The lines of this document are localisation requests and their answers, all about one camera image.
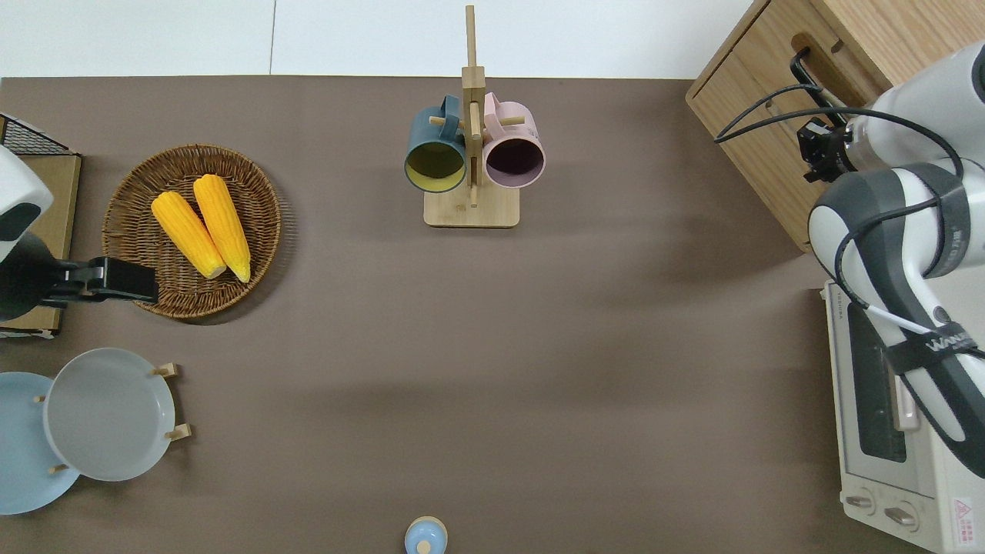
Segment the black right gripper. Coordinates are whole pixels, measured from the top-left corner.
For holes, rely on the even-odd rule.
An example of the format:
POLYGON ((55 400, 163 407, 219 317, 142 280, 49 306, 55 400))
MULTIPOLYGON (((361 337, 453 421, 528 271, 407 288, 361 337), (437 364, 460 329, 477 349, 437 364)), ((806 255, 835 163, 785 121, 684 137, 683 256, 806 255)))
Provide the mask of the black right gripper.
POLYGON ((800 155, 808 165, 803 179, 809 183, 833 183, 844 173, 854 172, 855 165, 846 150, 850 138, 846 125, 826 124, 820 117, 813 117, 803 124, 797 131, 800 155))

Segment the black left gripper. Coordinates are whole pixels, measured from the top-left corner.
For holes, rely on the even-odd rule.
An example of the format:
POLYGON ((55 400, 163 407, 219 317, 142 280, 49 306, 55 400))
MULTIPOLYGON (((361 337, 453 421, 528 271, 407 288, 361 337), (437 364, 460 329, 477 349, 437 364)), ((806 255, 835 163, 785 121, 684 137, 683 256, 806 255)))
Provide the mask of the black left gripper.
POLYGON ((57 260, 34 234, 24 234, 1 264, 3 322, 50 301, 105 299, 157 304, 157 271, 114 257, 95 257, 88 262, 57 260))

